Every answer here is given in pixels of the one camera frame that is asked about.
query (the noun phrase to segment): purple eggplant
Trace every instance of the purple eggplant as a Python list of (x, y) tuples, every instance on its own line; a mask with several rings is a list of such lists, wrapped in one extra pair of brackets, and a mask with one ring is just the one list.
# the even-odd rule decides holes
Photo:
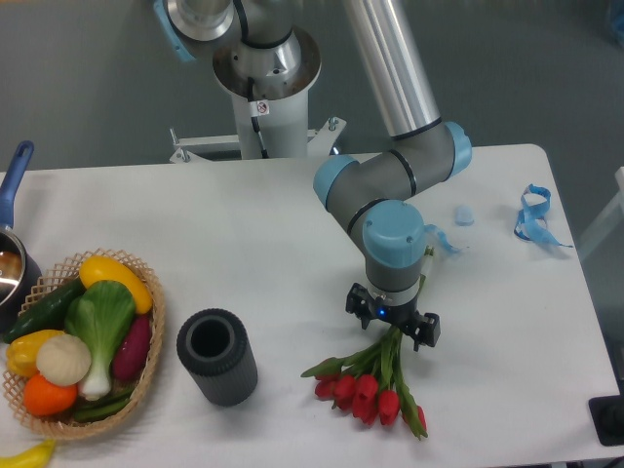
[(152, 337), (151, 324), (147, 315), (139, 315), (124, 338), (113, 359), (113, 377), (122, 382), (135, 380), (147, 361), (149, 341)]

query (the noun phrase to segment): artificial vegetable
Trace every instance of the artificial vegetable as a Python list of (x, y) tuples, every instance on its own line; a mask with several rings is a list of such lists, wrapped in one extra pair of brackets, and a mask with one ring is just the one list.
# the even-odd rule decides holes
[(138, 377), (147, 361), (151, 336), (149, 317), (136, 317), (113, 359), (112, 372), (117, 380), (129, 382)]
[(117, 414), (126, 407), (130, 402), (130, 398), (135, 391), (135, 387), (127, 387), (114, 395), (108, 395), (100, 398), (96, 402), (86, 402), (78, 405), (74, 410), (72, 417), (76, 422), (95, 422), (102, 421), (108, 416)]
[(62, 334), (43, 343), (37, 353), (37, 369), (46, 380), (65, 387), (78, 383), (91, 366), (91, 353), (77, 336)]
[(86, 400), (110, 392), (110, 363), (130, 329), (135, 309), (128, 288), (116, 281), (98, 281), (67, 314), (66, 331), (82, 339), (91, 353), (89, 372), (78, 384)]
[(60, 387), (37, 373), (23, 387), (23, 405), (33, 416), (51, 416), (65, 411), (76, 402), (76, 385)]
[(19, 315), (18, 320), (2, 339), (5, 343), (11, 343), (20, 336), (40, 330), (61, 330), (69, 304), (84, 291), (85, 287), (78, 278), (63, 283)]
[(53, 336), (63, 334), (60, 330), (41, 330), (21, 336), (7, 348), (7, 369), (22, 377), (37, 373), (37, 353), (41, 346)]
[(138, 314), (145, 314), (152, 308), (152, 296), (147, 286), (130, 268), (114, 258), (90, 256), (82, 263), (78, 274), (87, 289), (103, 280), (118, 281), (123, 284), (133, 295)]
[(130, 398), (124, 398), (97, 408), (78, 409), (73, 413), (74, 421), (80, 423), (102, 421), (108, 416), (117, 414), (125, 408), (129, 402)]
[(14, 456), (0, 456), (0, 468), (43, 468), (48, 464), (57, 443), (48, 439)]

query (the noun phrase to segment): red tulip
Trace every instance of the red tulip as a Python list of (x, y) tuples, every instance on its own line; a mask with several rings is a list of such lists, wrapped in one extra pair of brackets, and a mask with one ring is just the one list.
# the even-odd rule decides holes
[(333, 396), (339, 400), (353, 400), (355, 395), (355, 377), (353, 375), (345, 375), (338, 380), (333, 387)]
[(384, 390), (379, 394), (379, 420), (382, 426), (391, 426), (399, 414), (399, 395), (394, 390)]
[(351, 406), (353, 405), (353, 399), (350, 398), (350, 399), (347, 399), (347, 400), (336, 400), (335, 404), (341, 410), (349, 411), (349, 410), (351, 410)]
[(418, 407), (418, 419), (420, 419), (420, 424), (422, 427), (427, 430), (427, 421), (425, 420), (425, 411), (422, 410), (422, 407)]
[(329, 400), (333, 395), (333, 387), (335, 382), (333, 380), (321, 380), (314, 389), (314, 393), (321, 400)]
[(377, 406), (371, 405), (369, 409), (369, 414), (367, 414), (367, 417), (362, 419), (362, 422), (364, 422), (368, 426), (372, 426), (376, 419), (377, 419)]
[(360, 419), (365, 421), (371, 413), (373, 407), (374, 399), (363, 400), (356, 397), (353, 399), (353, 417), (359, 417)]
[(378, 389), (379, 384), (376, 378), (369, 374), (362, 375), (356, 382), (355, 398), (366, 402), (374, 400)]
[(333, 373), (332, 375), (315, 375), (314, 378), (316, 378), (317, 380), (321, 380), (322, 382), (325, 381), (334, 381), (334, 380), (338, 380), (338, 378), (340, 377), (340, 372), (338, 373)]

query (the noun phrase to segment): metal bracket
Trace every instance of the metal bracket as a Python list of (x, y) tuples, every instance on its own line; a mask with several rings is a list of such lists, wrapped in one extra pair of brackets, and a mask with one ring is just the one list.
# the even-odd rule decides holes
[[(335, 143), (346, 126), (346, 121), (337, 117), (331, 117), (321, 130), (309, 130), (307, 146), (308, 157), (327, 157), (330, 154), (337, 154), (338, 149), (335, 147)], [(197, 153), (210, 155), (214, 153), (238, 151), (241, 148), (237, 135), (178, 139), (174, 129), (169, 129), (169, 131), (175, 150), (172, 157), (169, 158), (171, 163), (209, 163), (211, 162), (210, 159), (198, 156)]]

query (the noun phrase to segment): gray floor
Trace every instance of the gray floor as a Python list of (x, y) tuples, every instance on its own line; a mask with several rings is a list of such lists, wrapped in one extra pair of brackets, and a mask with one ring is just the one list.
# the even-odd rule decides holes
[[(294, 2), (323, 53), (310, 125), (348, 122), (345, 152), (386, 149), (339, 2)], [(438, 105), (475, 145), (548, 153), (576, 241), (624, 166), (624, 49), (606, 0), (409, 0)], [(210, 47), (181, 64), (147, 0), (0, 2), (0, 168), (32, 139), (32, 169), (164, 163), (179, 137), (233, 134)], [(624, 341), (624, 226), (584, 265), (607, 342)]]

